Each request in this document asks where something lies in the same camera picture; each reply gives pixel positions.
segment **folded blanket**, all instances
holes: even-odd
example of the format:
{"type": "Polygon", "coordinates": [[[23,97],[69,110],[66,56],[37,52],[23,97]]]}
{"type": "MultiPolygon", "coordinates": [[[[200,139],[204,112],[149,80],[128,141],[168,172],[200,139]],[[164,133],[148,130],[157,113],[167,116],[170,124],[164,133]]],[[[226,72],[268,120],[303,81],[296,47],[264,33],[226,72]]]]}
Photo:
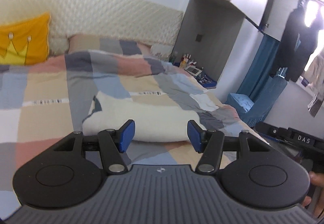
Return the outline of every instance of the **folded blanket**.
{"type": "Polygon", "coordinates": [[[82,130],[84,135],[94,135],[105,129],[120,128],[128,119],[135,121],[134,140],[138,141],[186,141],[187,123],[191,119],[206,129],[195,111],[186,111],[179,106],[156,106],[116,99],[99,92],[83,121],[82,130]]]}

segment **finger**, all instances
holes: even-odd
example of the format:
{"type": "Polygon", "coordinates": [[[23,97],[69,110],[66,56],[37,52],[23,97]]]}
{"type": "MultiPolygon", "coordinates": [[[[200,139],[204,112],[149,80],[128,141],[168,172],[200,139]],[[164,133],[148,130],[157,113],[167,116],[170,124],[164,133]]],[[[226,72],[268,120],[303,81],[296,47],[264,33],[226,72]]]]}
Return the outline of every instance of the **finger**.
{"type": "Polygon", "coordinates": [[[312,202],[312,198],[309,197],[309,196],[307,196],[307,197],[305,197],[305,199],[304,199],[304,201],[303,201],[303,203],[302,203],[302,206],[303,206],[303,207],[306,207],[306,206],[308,206],[311,202],[312,202]]]}
{"type": "Polygon", "coordinates": [[[314,172],[310,171],[309,177],[310,177],[310,182],[314,186],[324,187],[324,174],[322,173],[315,174],[314,172]]]}
{"type": "Polygon", "coordinates": [[[319,200],[317,201],[317,204],[315,206],[315,209],[313,212],[314,216],[318,218],[319,215],[322,213],[323,209],[324,209],[324,189],[322,189],[319,200]]]}

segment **blue fabric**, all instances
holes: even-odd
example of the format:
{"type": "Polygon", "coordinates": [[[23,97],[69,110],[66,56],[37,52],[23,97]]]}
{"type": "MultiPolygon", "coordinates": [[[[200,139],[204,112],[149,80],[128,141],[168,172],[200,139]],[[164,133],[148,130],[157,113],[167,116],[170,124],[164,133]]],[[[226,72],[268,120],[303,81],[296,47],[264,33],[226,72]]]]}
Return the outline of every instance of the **blue fabric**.
{"type": "Polygon", "coordinates": [[[230,93],[227,96],[227,101],[225,102],[225,104],[234,107],[239,117],[241,118],[252,108],[254,102],[251,101],[251,99],[247,95],[230,93]]]}
{"type": "Polygon", "coordinates": [[[279,43],[280,42],[273,37],[264,35],[252,65],[237,91],[238,94],[245,94],[253,102],[256,102],[268,82],[269,72],[276,56],[279,43]]]}
{"type": "Polygon", "coordinates": [[[252,108],[246,114],[240,116],[241,120],[250,127],[264,121],[287,83],[284,77],[280,75],[276,75],[274,78],[269,77],[252,108]]]}

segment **crown design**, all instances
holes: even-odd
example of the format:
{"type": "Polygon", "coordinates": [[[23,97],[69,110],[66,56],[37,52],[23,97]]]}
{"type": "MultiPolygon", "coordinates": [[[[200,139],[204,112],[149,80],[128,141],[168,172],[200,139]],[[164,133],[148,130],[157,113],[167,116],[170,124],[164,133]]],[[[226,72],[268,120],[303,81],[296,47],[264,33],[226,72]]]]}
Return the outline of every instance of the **crown design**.
{"type": "Polygon", "coordinates": [[[12,39],[14,38],[14,34],[10,32],[8,34],[9,45],[7,47],[7,50],[5,52],[4,56],[0,55],[0,64],[1,65],[8,65],[8,64],[14,64],[14,65],[25,65],[26,62],[26,56],[28,51],[28,45],[31,41],[31,36],[27,37],[27,43],[25,44],[22,51],[18,52],[12,42],[12,39]]]}

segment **yellow pillow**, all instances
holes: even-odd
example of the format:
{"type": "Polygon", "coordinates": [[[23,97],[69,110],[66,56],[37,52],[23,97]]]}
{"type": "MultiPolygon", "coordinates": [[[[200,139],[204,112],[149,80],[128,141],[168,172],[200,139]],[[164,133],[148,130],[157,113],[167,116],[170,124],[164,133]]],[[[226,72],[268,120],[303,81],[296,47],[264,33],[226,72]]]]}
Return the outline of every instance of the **yellow pillow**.
{"type": "Polygon", "coordinates": [[[0,64],[32,65],[47,60],[50,13],[0,26],[0,64]]]}

